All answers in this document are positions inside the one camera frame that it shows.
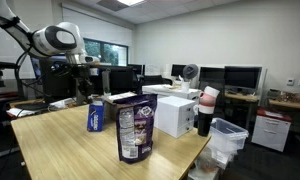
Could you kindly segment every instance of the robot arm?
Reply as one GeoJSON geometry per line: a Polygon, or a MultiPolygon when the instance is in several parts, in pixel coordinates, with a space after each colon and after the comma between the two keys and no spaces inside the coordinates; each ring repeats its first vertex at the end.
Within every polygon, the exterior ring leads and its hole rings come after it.
{"type": "Polygon", "coordinates": [[[37,31],[30,29],[10,10],[6,0],[0,0],[0,27],[8,32],[24,51],[29,48],[32,57],[47,58],[65,53],[71,64],[87,64],[99,61],[87,56],[77,25],[62,22],[37,31]]]}

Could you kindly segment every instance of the ceiling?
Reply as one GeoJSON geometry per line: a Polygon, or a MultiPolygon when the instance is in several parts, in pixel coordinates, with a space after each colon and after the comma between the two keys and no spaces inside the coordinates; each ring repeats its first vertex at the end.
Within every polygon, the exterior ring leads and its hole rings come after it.
{"type": "Polygon", "coordinates": [[[145,3],[112,11],[97,4],[101,0],[74,0],[84,6],[124,19],[133,24],[185,14],[238,0],[146,0],[145,3]]]}

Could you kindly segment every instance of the white plastic bin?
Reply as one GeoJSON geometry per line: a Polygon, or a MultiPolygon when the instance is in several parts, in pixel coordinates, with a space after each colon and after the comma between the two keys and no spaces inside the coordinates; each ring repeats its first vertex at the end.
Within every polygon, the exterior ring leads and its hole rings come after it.
{"type": "Polygon", "coordinates": [[[225,153],[236,153],[243,149],[249,132],[237,125],[220,118],[214,118],[210,127],[211,139],[209,145],[225,153]]]}

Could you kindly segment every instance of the ceiling light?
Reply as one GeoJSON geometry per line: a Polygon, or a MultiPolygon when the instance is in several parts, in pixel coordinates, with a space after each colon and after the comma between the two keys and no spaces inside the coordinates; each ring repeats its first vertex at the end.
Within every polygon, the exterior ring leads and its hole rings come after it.
{"type": "Polygon", "coordinates": [[[145,0],[118,0],[119,2],[126,4],[128,6],[136,5],[136,4],[141,4],[145,2],[145,0]]]}

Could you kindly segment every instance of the black cylinder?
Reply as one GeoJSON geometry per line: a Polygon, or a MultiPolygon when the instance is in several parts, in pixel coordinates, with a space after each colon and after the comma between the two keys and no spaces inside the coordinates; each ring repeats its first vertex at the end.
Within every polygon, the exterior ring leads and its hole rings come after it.
{"type": "Polygon", "coordinates": [[[210,131],[210,124],[212,121],[212,114],[204,114],[198,112],[198,134],[200,136],[208,136],[210,131]]]}

